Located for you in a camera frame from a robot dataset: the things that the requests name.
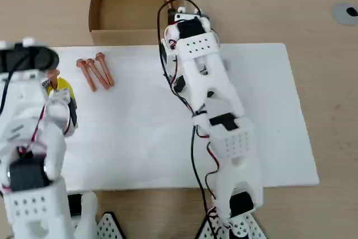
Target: wooden table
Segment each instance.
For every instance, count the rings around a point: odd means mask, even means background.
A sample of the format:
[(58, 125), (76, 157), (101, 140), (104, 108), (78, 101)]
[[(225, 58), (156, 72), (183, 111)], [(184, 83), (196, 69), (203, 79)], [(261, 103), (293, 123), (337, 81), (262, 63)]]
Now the wooden table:
[[(341, 1), (358, 6), (358, 0), (194, 1), (210, 15), (222, 43), (281, 42), (288, 49), (321, 184), (266, 188), (256, 217), (268, 237), (356, 238), (358, 26), (338, 25), (331, 7)], [(7, 7), (0, 39), (32, 35), (51, 46), (92, 45), (89, 2), (0, 0)], [(204, 216), (197, 190), (97, 194), (99, 215), (114, 210), (128, 238), (192, 239)]]

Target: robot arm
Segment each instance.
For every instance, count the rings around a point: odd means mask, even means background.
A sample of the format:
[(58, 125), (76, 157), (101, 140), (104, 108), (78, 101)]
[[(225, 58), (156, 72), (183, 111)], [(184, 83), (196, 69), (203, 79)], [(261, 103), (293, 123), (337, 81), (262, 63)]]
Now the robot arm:
[[(2, 104), (6, 101), (0, 113), (0, 189), (15, 239), (96, 238), (95, 194), (82, 195), (82, 215), (75, 230), (60, 175), (65, 137), (77, 127), (77, 116), (70, 85), (59, 78), (64, 86), (60, 88), (46, 77), (58, 65), (57, 54), (24, 40), (2, 43), (0, 60)], [(49, 96), (51, 88), (56, 91)]]
[[(183, 94), (189, 92), (187, 101), (194, 113), (194, 125), (208, 134), (210, 147), (219, 160), (212, 199), (218, 216), (230, 226), (231, 218), (263, 204), (254, 127), (229, 81), (209, 19), (197, 11), (187, 13), (184, 7), (170, 10), (175, 14), (170, 16), (173, 20), (161, 40), (161, 52), (167, 70), (173, 71), (175, 65), (176, 72), (171, 72), (173, 88), (177, 86)], [(209, 92), (229, 106), (219, 113), (211, 111), (206, 106)]]

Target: yellow object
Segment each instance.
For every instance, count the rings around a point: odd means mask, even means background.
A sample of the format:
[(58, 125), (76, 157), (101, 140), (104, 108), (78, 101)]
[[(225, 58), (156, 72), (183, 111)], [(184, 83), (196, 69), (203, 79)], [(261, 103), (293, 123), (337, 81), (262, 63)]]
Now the yellow object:
[[(62, 90), (62, 89), (69, 89), (69, 93), (71, 95), (71, 98), (74, 99), (74, 92), (71, 87), (71, 84), (69, 84), (64, 78), (57, 78), (57, 89), (56, 90)], [(53, 91), (53, 88), (51, 86), (51, 83), (49, 83), (47, 89), (47, 94), (50, 95), (51, 91)]]

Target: cardboard box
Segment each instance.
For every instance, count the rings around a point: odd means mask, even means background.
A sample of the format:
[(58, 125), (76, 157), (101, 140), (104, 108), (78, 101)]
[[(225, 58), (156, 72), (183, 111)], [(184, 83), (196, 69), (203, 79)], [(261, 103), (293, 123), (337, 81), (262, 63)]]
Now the cardboard box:
[[(157, 12), (165, 0), (91, 0), (89, 30), (95, 45), (158, 44)], [(161, 27), (167, 24), (163, 9)]]

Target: white board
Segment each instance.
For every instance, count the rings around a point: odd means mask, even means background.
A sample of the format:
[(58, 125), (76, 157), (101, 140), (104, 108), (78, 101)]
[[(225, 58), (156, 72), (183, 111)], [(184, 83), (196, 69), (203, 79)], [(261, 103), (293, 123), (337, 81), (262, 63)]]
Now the white board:
[[(74, 88), (79, 128), (67, 139), (69, 190), (191, 188), (191, 115), (171, 94), (157, 46), (57, 48), (61, 76)], [(115, 87), (97, 92), (78, 58), (106, 55)], [(265, 186), (319, 183), (299, 98), (283, 44), (224, 44), (229, 77), (256, 126)], [(199, 174), (215, 168), (196, 140)]]

